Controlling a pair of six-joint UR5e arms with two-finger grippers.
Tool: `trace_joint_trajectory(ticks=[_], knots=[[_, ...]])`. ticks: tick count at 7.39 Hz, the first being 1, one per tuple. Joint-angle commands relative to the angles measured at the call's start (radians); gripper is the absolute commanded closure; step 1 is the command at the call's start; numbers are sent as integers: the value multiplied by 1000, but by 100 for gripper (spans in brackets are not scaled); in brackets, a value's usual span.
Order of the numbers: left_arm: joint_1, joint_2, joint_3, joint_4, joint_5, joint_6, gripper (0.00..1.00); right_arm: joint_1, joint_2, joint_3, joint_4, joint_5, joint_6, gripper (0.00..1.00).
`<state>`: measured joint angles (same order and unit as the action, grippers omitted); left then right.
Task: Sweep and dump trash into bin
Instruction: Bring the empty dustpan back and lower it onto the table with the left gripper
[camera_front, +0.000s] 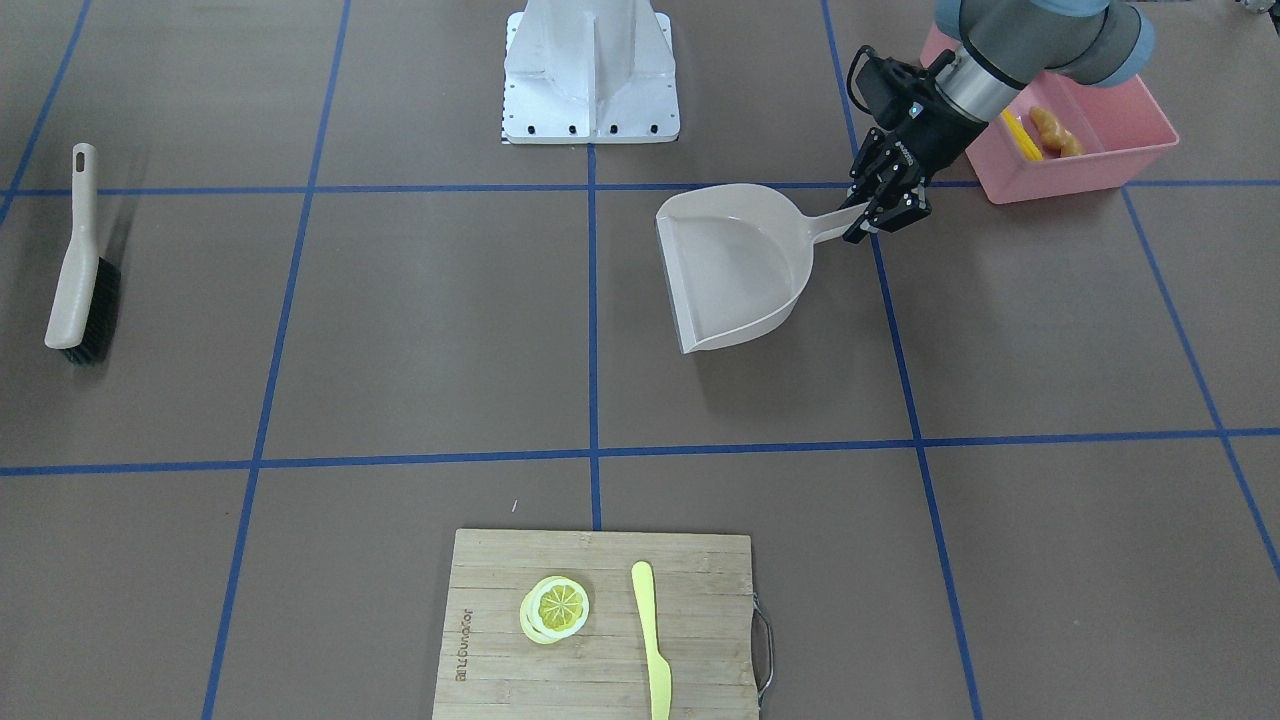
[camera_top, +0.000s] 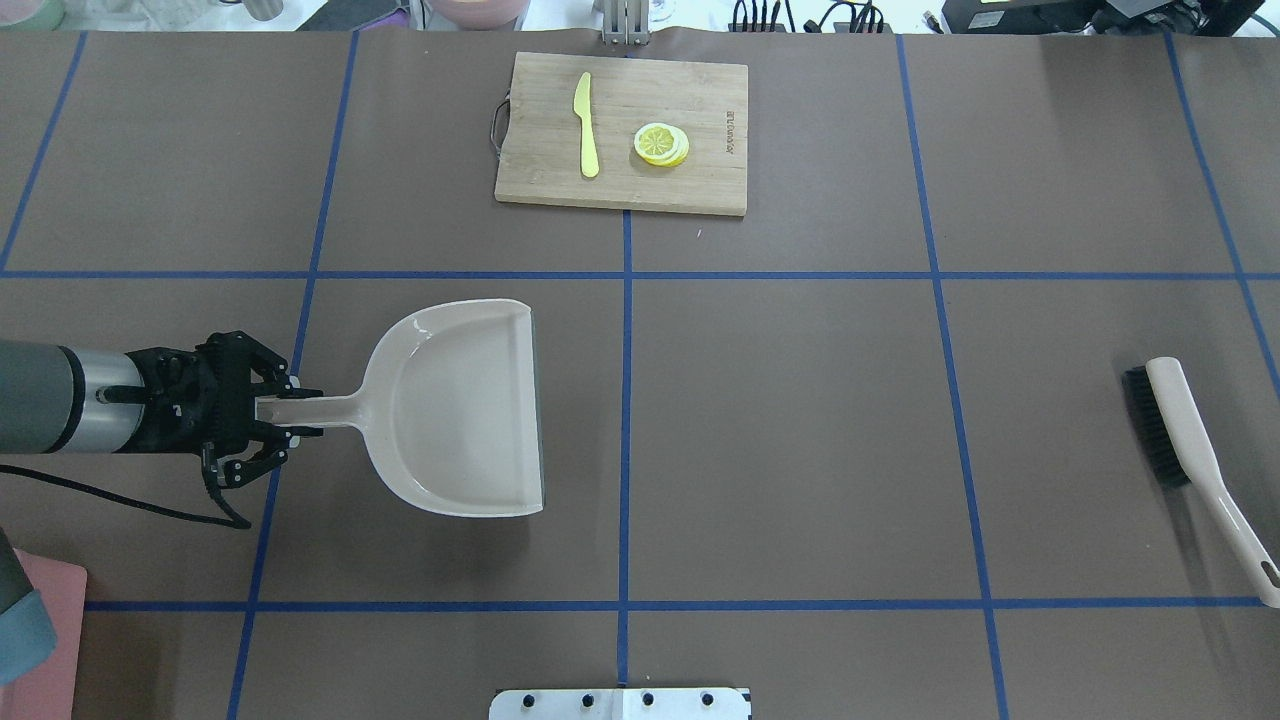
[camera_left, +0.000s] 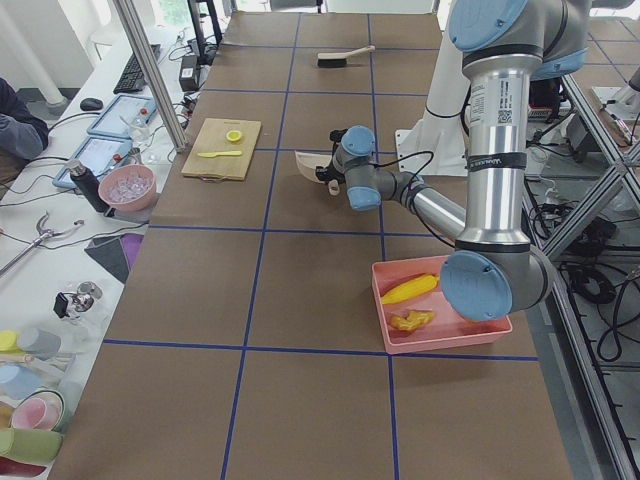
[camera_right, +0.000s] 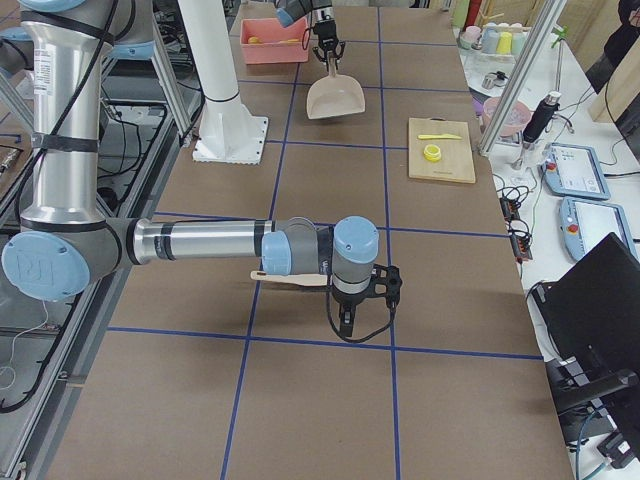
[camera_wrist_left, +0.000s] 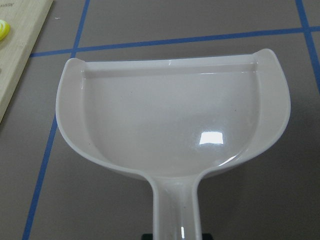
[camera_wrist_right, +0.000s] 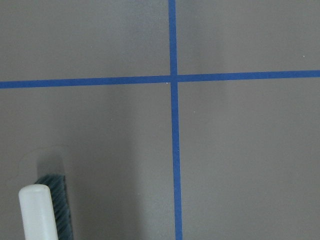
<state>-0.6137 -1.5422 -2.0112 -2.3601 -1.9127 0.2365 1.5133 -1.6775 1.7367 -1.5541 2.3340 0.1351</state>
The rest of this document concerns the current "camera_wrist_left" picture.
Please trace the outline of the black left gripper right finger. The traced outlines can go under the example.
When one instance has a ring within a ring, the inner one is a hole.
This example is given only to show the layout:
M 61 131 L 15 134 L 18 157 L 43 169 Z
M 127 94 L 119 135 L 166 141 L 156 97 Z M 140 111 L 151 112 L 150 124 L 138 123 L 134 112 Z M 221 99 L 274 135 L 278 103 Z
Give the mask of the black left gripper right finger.
M 203 233 L 202 240 L 213 240 L 213 236 L 210 233 Z

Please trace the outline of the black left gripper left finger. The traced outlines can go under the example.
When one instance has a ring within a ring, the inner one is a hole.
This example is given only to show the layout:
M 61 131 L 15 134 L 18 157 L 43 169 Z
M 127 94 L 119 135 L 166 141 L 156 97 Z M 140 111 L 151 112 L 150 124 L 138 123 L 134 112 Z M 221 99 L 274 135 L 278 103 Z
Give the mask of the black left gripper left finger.
M 153 240 L 153 234 L 152 233 L 143 233 L 141 236 L 141 240 Z

